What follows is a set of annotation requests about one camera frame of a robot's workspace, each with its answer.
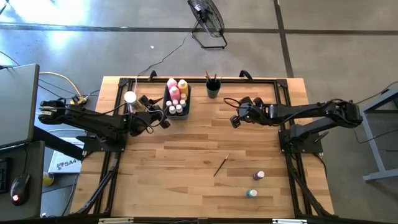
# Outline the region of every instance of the concrete floor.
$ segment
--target concrete floor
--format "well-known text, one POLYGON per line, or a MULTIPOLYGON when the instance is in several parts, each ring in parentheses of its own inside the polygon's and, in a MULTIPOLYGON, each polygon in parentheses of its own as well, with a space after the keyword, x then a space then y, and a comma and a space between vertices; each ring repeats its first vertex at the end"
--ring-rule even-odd
MULTIPOLYGON (((214 0, 226 28, 277 29, 271 0, 214 0)), ((286 29, 398 30, 394 0, 280 0, 286 29)), ((0 22, 83 26, 191 27, 195 20, 185 0, 31 1, 11 0, 0 22)), ((0 49, 20 64, 38 63, 40 71, 62 73, 89 93, 104 75, 136 75, 181 44, 182 32, 66 32, 0 30, 0 49)), ((203 70, 236 76, 246 69, 254 77, 286 77, 279 34, 227 33, 224 50, 207 51, 187 38, 158 75, 202 75, 203 70)), ((199 34, 204 42, 217 42, 199 34)), ((295 77, 305 79, 311 103, 332 98, 361 100, 397 80, 396 35, 287 35, 295 77)), ((0 64, 11 64, 0 57, 0 64)), ((62 79, 44 80, 73 91, 62 79)), ((43 84, 56 93, 69 97, 43 84)), ((39 89, 38 102, 54 99, 39 89)), ((95 100, 89 105, 95 107, 95 100)), ((57 126, 44 126, 55 129, 57 126)), ((364 139, 362 127, 356 129, 364 139)), ((75 136, 80 133, 57 133, 75 136)), ((324 160, 335 213, 341 217, 396 222, 398 178, 365 184, 362 176, 377 171, 368 144, 358 144, 352 129, 335 128, 323 140, 324 160)), ((51 150, 46 151, 45 170, 51 150)), ((54 187, 72 184, 59 177, 54 187)), ((42 212, 60 215, 71 187, 43 194, 42 212)))

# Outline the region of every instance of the pen holder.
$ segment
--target pen holder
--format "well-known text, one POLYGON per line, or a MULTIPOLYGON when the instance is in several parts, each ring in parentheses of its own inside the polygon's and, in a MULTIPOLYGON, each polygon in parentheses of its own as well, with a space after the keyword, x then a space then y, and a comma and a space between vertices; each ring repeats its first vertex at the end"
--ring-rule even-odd
POLYGON ((213 81, 206 81, 206 88, 207 88, 207 96, 211 99, 216 98, 218 92, 221 88, 221 80, 213 81))
POLYGON ((170 119, 186 120, 186 119, 188 119, 188 114, 189 114, 189 106, 190 106, 190 101, 191 101, 190 99, 191 99, 191 86, 188 84, 188 96, 187 96, 187 100, 185 100, 187 105, 184 107, 184 111, 183 111, 182 115, 171 115, 169 112, 169 108, 166 106, 166 102, 169 100, 171 101, 169 88, 166 85, 165 90, 164 90, 164 98, 163 98, 163 107, 162 107, 163 112, 170 119))

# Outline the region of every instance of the computer mouse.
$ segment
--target computer mouse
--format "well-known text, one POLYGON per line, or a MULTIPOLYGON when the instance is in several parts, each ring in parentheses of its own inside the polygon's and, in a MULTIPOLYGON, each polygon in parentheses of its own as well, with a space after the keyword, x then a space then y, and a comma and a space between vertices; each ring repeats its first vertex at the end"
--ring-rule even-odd
POLYGON ((29 174, 22 174, 16 177, 11 185, 11 202, 15 206, 26 203, 29 198, 29 174))

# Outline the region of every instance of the wooden tabletop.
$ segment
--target wooden tabletop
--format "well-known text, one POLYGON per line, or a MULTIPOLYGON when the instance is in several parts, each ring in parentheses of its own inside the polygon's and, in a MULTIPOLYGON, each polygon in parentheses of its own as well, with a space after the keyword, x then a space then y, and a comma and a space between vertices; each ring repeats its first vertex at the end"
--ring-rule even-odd
MULTIPOLYGON (((104 77, 96 106, 98 112, 114 107, 119 78, 104 77)), ((287 80, 292 105, 307 104, 303 79, 287 80)), ((138 83, 137 94, 160 98, 164 86, 165 83, 138 83)), ((170 121, 171 127, 155 128, 153 134, 129 136, 119 166, 112 216, 293 217, 285 157, 279 152, 278 128, 242 123, 234 129, 229 118, 236 111, 223 103, 224 97, 240 100, 245 96, 276 103, 274 87, 223 83, 218 97, 209 99, 204 83, 191 83, 191 86, 190 114, 186 121, 170 121), (213 177, 227 154, 228 160, 213 177), (266 176, 253 180, 252 175, 260 170, 266 176), (258 196, 246 198, 248 189, 256 189, 258 196)), ((296 120, 301 124, 309 121, 296 120)), ((104 153, 97 152, 84 160, 72 212, 81 208, 97 188, 103 157, 104 153)), ((323 207, 333 213, 322 163, 312 154, 303 154, 303 164, 308 187, 323 207)), ((304 211, 300 190, 298 196, 304 211)))

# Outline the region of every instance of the pink bottle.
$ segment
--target pink bottle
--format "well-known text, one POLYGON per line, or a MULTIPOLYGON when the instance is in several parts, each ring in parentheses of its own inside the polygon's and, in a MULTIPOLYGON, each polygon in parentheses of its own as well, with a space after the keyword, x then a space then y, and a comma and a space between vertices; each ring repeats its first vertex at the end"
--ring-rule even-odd
POLYGON ((176 86, 170 89, 170 97, 172 100, 180 101, 180 90, 176 86))
POLYGON ((170 90, 173 86, 177 86, 177 81, 175 81, 174 78, 169 78, 167 81, 167 87, 170 90))

